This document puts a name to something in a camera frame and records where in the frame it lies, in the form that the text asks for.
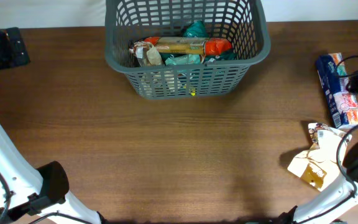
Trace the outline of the light teal tissue packet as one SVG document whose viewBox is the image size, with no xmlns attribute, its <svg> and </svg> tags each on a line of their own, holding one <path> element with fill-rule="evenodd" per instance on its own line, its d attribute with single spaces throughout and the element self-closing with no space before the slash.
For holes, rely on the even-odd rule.
<svg viewBox="0 0 358 224">
<path fill-rule="evenodd" d="M 187 54 L 178 57 L 169 57 L 166 59 L 166 65 L 191 65 L 201 64 L 204 61 L 204 55 Z"/>
</svg>

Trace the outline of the blue tissue multipack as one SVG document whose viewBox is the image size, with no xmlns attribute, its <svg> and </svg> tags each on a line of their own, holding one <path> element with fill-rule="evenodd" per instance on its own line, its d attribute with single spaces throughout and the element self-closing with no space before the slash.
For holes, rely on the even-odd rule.
<svg viewBox="0 0 358 224">
<path fill-rule="evenodd" d="M 349 78 L 341 53 L 321 55 L 315 61 L 321 87 L 324 91 L 335 128 L 351 129 L 358 125 L 358 102 L 356 96 L 346 90 Z"/>
</svg>

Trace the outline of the beige chocolate snack pouch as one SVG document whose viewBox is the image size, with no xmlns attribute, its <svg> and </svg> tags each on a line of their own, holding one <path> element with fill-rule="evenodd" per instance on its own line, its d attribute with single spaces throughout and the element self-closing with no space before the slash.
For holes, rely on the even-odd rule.
<svg viewBox="0 0 358 224">
<path fill-rule="evenodd" d="M 162 60 L 156 47 L 150 42 L 135 42 L 129 49 L 140 68 L 146 71 L 126 74 L 135 91 L 147 99 L 185 97 L 189 96 L 186 81 L 182 74 L 172 69 L 162 69 L 165 62 Z"/>
</svg>

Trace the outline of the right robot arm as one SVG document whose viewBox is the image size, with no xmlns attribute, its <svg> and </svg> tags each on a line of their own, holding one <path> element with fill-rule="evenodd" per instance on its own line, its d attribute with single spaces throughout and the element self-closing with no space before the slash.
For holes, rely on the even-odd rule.
<svg viewBox="0 0 358 224">
<path fill-rule="evenodd" d="M 315 62 L 334 126 L 310 123 L 312 145 L 289 163 L 289 172 L 319 194 L 304 205 L 282 213 L 275 223 L 339 223 L 339 217 L 358 205 L 358 71 L 347 73 L 346 58 L 325 54 Z"/>
</svg>

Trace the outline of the green Nescafe coffee bag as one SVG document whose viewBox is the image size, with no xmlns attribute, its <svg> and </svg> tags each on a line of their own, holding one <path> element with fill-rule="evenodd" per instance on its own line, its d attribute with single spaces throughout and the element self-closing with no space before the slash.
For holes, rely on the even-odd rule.
<svg viewBox="0 0 358 224">
<path fill-rule="evenodd" d="M 183 37 L 209 37 L 204 22 L 196 21 L 190 25 L 186 31 L 183 32 Z M 166 61 L 168 58 L 181 57 L 184 54 L 160 54 L 163 61 Z M 227 50 L 223 52 L 221 55 L 207 55 L 205 59 L 207 61 L 213 60 L 234 60 L 236 59 L 237 54 L 233 51 L 233 49 Z"/>
</svg>

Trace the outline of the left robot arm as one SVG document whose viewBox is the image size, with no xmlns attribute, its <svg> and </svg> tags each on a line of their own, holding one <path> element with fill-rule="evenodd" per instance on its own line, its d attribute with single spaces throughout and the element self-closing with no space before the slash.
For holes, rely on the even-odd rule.
<svg viewBox="0 0 358 224">
<path fill-rule="evenodd" d="M 20 30 L 0 29 L 0 70 L 29 62 Z M 74 196 L 59 162 L 32 167 L 0 124 L 0 223 L 13 223 L 24 215 L 36 215 L 36 222 L 44 219 L 55 223 L 107 222 L 102 214 Z"/>
</svg>

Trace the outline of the orange spaghetti pasta packet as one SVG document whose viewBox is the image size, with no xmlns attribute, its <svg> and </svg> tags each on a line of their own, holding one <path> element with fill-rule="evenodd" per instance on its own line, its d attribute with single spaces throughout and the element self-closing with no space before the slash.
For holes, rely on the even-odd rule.
<svg viewBox="0 0 358 224">
<path fill-rule="evenodd" d="M 222 38 L 148 37 L 144 42 L 151 43 L 164 54 L 221 55 L 232 49 L 230 41 Z"/>
</svg>

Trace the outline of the cream snack pouch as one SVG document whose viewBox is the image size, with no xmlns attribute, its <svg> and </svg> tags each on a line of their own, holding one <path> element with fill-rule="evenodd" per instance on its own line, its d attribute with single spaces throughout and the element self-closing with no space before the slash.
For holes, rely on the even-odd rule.
<svg viewBox="0 0 358 224">
<path fill-rule="evenodd" d="M 321 192 L 339 175 L 336 153 L 346 133 L 323 123 L 310 123 L 308 133 L 311 147 L 299 152 L 287 170 Z"/>
</svg>

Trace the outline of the grey plastic basket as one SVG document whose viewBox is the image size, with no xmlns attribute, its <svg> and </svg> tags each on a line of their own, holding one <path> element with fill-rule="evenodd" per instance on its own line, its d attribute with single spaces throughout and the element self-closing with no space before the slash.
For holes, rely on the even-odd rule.
<svg viewBox="0 0 358 224">
<path fill-rule="evenodd" d="M 180 37 L 196 21 L 209 37 L 230 41 L 235 59 L 142 67 L 129 52 L 132 43 L 147 37 Z M 150 100 L 229 93 L 271 48 L 260 0 L 107 0 L 105 28 L 108 65 Z"/>
</svg>

